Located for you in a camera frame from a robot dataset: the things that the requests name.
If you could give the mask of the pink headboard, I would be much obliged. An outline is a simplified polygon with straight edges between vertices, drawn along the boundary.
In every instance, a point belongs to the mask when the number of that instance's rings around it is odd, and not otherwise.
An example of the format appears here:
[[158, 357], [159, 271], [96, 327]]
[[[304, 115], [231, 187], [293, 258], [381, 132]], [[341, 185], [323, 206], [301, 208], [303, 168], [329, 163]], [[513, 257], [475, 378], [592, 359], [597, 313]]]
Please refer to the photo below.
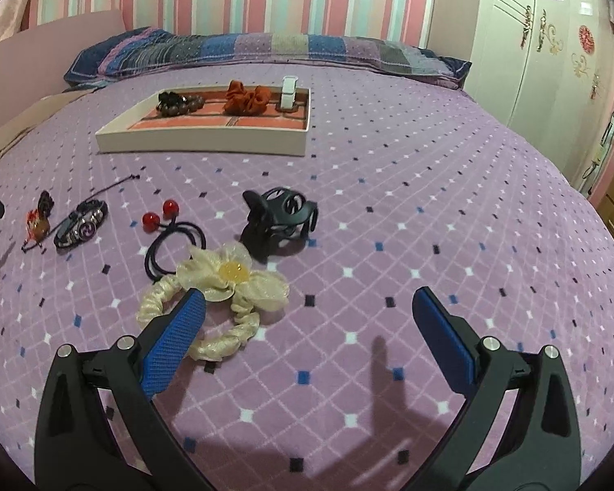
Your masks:
[[62, 92], [81, 50], [125, 31], [118, 10], [78, 14], [0, 42], [0, 128], [33, 103]]

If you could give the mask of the cream flower scrunchie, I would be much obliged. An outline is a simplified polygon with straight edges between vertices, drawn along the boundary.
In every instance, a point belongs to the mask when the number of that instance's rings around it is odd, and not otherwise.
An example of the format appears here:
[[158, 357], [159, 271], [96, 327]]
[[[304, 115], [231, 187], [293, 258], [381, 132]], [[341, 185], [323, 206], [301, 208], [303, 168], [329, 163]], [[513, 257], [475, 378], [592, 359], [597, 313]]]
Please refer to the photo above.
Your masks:
[[179, 263], [173, 275], [165, 275], [145, 291], [136, 320], [146, 327], [164, 314], [170, 299], [196, 288], [208, 303], [228, 303], [233, 325], [214, 338], [198, 338], [186, 355], [193, 360], [219, 363], [247, 345], [260, 326], [260, 314], [277, 313], [288, 305], [290, 287], [278, 272], [255, 269], [248, 249], [229, 242], [217, 250], [190, 247], [190, 258]]

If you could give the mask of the small red orange charm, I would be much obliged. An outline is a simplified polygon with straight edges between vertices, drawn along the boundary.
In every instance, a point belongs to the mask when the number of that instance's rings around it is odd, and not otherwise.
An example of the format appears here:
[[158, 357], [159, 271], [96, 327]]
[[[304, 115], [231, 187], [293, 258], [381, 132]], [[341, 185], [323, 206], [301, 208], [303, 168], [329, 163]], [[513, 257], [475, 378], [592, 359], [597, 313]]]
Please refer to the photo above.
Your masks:
[[26, 242], [40, 242], [50, 232], [50, 216], [54, 207], [54, 200], [50, 193], [43, 191], [39, 195], [36, 208], [26, 215]]

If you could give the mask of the white wardrobe with decals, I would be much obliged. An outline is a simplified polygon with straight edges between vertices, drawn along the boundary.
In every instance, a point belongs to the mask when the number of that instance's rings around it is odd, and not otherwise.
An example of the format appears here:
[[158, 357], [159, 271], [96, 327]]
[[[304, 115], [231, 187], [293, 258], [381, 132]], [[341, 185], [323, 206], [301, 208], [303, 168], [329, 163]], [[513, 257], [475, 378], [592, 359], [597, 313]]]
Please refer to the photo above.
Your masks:
[[433, 0], [427, 45], [470, 62], [466, 93], [580, 185], [614, 67], [606, 0]]

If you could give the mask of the striped patchwork pillow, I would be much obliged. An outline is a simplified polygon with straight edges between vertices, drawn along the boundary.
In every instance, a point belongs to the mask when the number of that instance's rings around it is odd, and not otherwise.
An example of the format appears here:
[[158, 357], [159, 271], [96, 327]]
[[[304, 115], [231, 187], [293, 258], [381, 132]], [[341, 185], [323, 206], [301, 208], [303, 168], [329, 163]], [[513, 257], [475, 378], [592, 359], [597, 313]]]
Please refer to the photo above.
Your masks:
[[374, 38], [266, 32], [180, 36], [140, 28], [81, 50], [64, 81], [69, 86], [93, 86], [170, 69], [301, 62], [366, 68], [452, 90], [463, 86], [471, 69], [467, 60]]

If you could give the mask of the black hair claw clip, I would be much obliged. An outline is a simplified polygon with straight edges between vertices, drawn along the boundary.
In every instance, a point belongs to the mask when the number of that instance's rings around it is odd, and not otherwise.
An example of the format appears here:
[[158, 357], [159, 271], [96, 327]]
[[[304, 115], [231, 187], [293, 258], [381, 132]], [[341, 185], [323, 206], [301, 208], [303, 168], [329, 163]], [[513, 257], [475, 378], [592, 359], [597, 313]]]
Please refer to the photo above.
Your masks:
[[289, 187], [277, 186], [267, 192], [243, 191], [248, 206], [247, 223], [240, 242], [251, 257], [265, 264], [285, 242], [305, 243], [316, 230], [318, 205]]

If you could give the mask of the purple dotted bedspread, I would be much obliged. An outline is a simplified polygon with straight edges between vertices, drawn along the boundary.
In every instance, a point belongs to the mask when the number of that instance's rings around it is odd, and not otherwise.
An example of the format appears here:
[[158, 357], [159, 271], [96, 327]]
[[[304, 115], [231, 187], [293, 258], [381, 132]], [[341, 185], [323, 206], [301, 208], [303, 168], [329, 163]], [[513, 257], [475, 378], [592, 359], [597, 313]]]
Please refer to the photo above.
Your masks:
[[[313, 94], [301, 158], [99, 153], [96, 132], [163, 89], [276, 84]], [[337, 67], [251, 64], [111, 84], [65, 106], [0, 162], [0, 441], [33, 469], [54, 352], [140, 329], [146, 212], [174, 198], [210, 247], [244, 228], [243, 191], [287, 186], [319, 208], [297, 253], [268, 262], [290, 286], [247, 346], [185, 360], [156, 405], [222, 490], [396, 490], [454, 420], [411, 317], [431, 288], [477, 333], [554, 345], [581, 430], [581, 471], [614, 444], [614, 240], [526, 140], [457, 91]], [[26, 215], [50, 193], [50, 232]]]

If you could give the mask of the black hair tie red balls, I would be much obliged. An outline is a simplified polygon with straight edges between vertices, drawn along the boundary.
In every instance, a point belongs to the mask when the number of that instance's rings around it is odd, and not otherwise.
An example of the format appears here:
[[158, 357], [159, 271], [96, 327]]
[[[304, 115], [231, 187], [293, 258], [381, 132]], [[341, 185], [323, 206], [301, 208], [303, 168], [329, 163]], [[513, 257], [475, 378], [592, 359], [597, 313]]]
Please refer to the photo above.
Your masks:
[[181, 219], [177, 200], [167, 198], [159, 213], [146, 212], [142, 217], [143, 231], [151, 236], [144, 255], [144, 271], [156, 283], [164, 276], [175, 275], [170, 266], [186, 255], [190, 247], [206, 248], [206, 235], [196, 223]]

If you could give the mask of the white tray brick pattern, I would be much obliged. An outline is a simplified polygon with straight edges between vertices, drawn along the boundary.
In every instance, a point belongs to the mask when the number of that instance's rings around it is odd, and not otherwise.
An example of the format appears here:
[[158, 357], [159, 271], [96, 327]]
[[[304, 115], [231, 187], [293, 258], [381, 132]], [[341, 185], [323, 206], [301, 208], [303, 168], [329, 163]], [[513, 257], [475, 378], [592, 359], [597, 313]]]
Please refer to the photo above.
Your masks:
[[178, 117], [162, 117], [158, 94], [136, 103], [96, 132], [102, 153], [217, 152], [303, 156], [312, 127], [312, 91], [297, 88], [293, 111], [282, 112], [282, 88], [271, 86], [271, 101], [257, 117], [224, 112], [226, 86], [176, 88], [185, 98], [199, 95], [202, 108]]

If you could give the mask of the orange scrunchie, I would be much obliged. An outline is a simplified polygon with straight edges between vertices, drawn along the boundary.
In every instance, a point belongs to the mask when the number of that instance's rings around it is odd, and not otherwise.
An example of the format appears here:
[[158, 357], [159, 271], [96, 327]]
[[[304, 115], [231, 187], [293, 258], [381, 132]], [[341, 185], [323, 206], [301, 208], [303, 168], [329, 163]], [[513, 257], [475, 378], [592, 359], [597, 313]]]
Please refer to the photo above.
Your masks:
[[265, 113], [269, 101], [268, 86], [247, 89], [243, 82], [232, 80], [225, 94], [224, 113], [233, 117], [257, 117]]

